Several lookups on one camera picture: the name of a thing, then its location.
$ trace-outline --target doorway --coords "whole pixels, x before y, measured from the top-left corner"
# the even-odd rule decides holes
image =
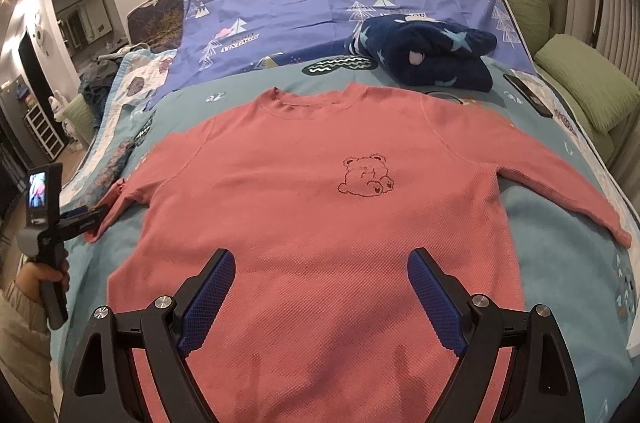
[[[33,44],[27,33],[24,34],[22,40],[20,40],[20,47],[18,47],[18,54],[20,54],[20,60],[24,69],[24,75],[27,78],[33,94],[36,100],[42,107],[42,110],[49,119],[53,129],[60,136],[63,145],[68,143],[65,130],[62,128],[62,123],[58,123],[53,117],[53,111],[49,106],[49,96],[53,96],[53,91],[49,86],[49,82],[42,72],[42,67],[36,56],[36,51],[33,49]]]
[[[115,0],[51,0],[66,50],[78,74],[101,54],[129,43]]]

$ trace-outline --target embroidered bear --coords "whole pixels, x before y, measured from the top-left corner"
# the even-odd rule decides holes
[[[347,158],[344,160],[347,174],[344,182],[338,185],[343,194],[361,197],[374,197],[393,190],[394,180],[388,176],[386,159],[380,154],[366,158]]]

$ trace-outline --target sweatshirt cuff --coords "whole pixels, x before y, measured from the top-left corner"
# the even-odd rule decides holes
[[[27,322],[29,329],[43,334],[49,333],[47,313],[44,307],[24,296],[15,286],[15,282],[9,284],[9,287],[4,292],[4,298],[24,321]]]

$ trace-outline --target camera grip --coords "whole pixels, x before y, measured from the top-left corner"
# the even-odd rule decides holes
[[[60,329],[68,320],[66,312],[66,296],[60,282],[44,280],[40,282],[40,298],[47,313],[49,327]]]
[[[53,269],[60,269],[60,265],[64,260],[64,250],[65,247],[62,243],[57,244],[53,252],[44,252],[45,255],[39,257],[37,262],[46,264]],[[62,289],[62,284],[49,280],[41,281],[40,298],[49,319],[49,327],[51,329],[60,329],[69,318],[66,311],[66,295]]]

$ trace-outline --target navy blanket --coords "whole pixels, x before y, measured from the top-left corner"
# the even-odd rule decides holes
[[[354,34],[351,51],[375,59],[404,85],[489,92],[493,80],[480,56],[496,45],[491,33],[418,13],[365,20]]]

